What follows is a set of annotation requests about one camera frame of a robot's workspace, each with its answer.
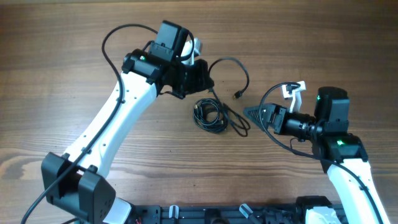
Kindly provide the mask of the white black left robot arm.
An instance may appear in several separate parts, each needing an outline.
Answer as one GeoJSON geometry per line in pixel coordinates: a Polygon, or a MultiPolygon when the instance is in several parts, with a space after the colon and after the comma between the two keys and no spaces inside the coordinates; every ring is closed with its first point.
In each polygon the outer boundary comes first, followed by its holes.
{"type": "Polygon", "coordinates": [[[163,21],[155,35],[115,69],[116,86],[83,134],[62,155],[49,153],[42,161],[40,198],[79,222],[140,222],[134,205],[119,198],[106,179],[119,147],[165,86],[184,99],[214,85],[200,59],[201,43],[188,29],[163,21]]]}

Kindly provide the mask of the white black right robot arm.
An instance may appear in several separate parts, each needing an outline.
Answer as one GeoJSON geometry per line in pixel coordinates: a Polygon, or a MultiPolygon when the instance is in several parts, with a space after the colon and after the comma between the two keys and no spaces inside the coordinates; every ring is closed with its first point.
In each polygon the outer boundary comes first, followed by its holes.
{"type": "Polygon", "coordinates": [[[344,89],[318,89],[312,116],[300,113],[304,82],[283,82],[289,108],[266,103],[246,107],[244,115],[280,147],[297,156],[320,161],[323,172],[337,191],[348,223],[389,223],[377,194],[368,154],[359,137],[348,132],[350,100],[344,89]]]}

